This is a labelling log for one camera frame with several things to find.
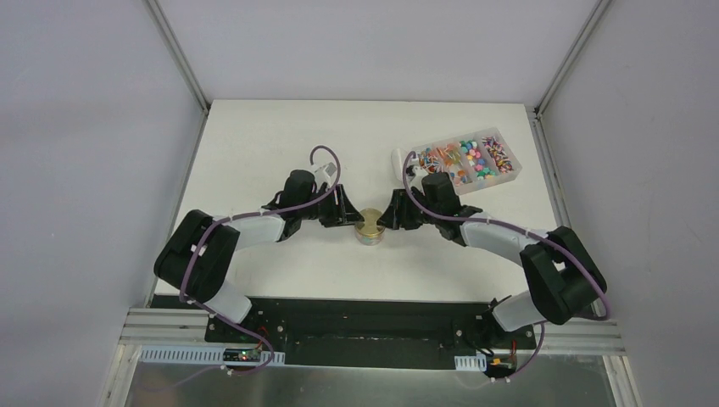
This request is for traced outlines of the clear plastic jar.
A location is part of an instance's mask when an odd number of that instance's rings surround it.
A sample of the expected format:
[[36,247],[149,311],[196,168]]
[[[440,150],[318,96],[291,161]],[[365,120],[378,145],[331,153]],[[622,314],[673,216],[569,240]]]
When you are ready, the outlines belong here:
[[376,231],[365,231],[364,229],[354,229],[354,235],[358,242],[365,246],[376,246],[380,244],[384,237],[384,229],[380,228]]

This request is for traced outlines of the clear plastic scoop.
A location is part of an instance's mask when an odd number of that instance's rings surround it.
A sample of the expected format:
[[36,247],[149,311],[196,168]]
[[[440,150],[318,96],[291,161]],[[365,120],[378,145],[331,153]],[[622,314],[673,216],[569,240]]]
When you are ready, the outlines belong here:
[[393,173],[399,181],[407,178],[407,181],[411,182],[415,179],[417,162],[416,159],[410,159],[406,164],[404,161],[408,155],[409,153],[402,148],[395,148],[390,154]]

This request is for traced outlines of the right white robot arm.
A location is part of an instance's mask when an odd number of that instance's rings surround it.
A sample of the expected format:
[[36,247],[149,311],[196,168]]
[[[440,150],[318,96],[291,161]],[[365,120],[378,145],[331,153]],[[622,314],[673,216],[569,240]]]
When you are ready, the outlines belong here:
[[519,265],[527,290],[498,301],[479,316],[482,339],[500,348],[521,327],[562,325],[596,300],[606,300],[606,280],[577,234],[566,226],[533,231],[462,204],[449,176],[431,174],[421,187],[396,189],[378,220],[387,229],[414,230],[425,224],[466,248],[479,248]]

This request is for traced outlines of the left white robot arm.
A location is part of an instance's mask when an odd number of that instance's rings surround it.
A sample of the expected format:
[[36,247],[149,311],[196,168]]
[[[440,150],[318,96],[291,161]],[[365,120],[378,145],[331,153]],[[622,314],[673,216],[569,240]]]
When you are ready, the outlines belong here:
[[286,241],[304,220],[324,227],[353,226],[364,220],[350,203],[343,185],[330,189],[327,181],[307,170],[293,170],[283,189],[261,216],[231,220],[203,234],[216,218],[193,209],[181,220],[153,265],[153,273],[172,287],[184,290],[183,298],[227,318],[226,331],[239,343],[252,341],[259,321],[249,314],[252,303],[227,279],[236,251],[264,243]]

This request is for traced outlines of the clear compartment candy box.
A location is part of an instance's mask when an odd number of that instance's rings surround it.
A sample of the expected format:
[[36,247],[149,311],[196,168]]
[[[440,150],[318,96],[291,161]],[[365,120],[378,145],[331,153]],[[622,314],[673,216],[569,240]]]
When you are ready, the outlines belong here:
[[513,181],[522,165],[496,127],[412,148],[428,174],[444,172],[459,195]]

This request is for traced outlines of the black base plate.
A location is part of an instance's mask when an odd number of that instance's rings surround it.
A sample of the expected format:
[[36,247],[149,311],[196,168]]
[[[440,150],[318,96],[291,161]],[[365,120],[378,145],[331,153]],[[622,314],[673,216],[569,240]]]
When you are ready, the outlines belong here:
[[242,327],[267,339],[288,365],[452,370],[457,356],[533,350],[530,326],[492,332],[488,303],[251,299]]

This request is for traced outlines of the left aluminium frame post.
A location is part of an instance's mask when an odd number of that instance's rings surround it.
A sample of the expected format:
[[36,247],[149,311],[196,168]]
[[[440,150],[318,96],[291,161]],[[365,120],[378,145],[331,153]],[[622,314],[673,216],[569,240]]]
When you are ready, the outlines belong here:
[[168,53],[184,80],[189,92],[192,94],[199,109],[203,112],[203,115],[208,116],[211,102],[203,91],[203,88],[182,49],[182,46],[173,30],[173,27],[171,26],[170,20],[163,10],[160,1],[143,0],[142,3],[147,9],[151,20],[155,24],[159,36],[168,50]]

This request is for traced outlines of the aluminium frame post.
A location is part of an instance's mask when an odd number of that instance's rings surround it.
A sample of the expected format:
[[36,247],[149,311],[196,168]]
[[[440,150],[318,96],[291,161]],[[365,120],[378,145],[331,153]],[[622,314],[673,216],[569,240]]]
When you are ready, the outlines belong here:
[[192,94],[199,109],[203,112],[203,115],[208,116],[211,102],[203,91],[203,88],[182,49],[182,46],[173,30],[173,27],[171,26],[170,20],[163,10],[160,1],[143,0],[142,3],[147,9],[151,20],[155,24],[159,36],[168,50],[168,53],[184,80],[189,92]]
[[548,88],[534,109],[534,113],[537,118],[541,118],[543,116],[544,112],[554,100],[556,94],[570,75],[572,68],[581,57],[584,48],[588,45],[592,35],[599,27],[599,24],[602,22],[613,3],[613,0],[598,0],[594,2],[588,17],[582,23],[580,31],[570,45],[567,54],[562,59],[562,62],[560,63],[558,70],[555,72],[553,79],[549,83]]

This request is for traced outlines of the right aluminium frame post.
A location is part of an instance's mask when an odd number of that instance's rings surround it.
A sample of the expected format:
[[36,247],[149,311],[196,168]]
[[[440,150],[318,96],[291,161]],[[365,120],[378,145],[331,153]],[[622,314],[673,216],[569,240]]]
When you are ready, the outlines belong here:
[[553,79],[549,83],[548,88],[534,109],[534,113],[537,118],[541,118],[543,116],[544,112],[554,100],[556,94],[570,75],[572,68],[581,57],[584,48],[588,45],[592,35],[599,27],[599,24],[602,22],[613,3],[613,0],[598,0],[594,2],[588,17],[582,23],[580,31],[570,45],[567,54],[562,59],[562,62],[560,63],[558,70],[555,72]]

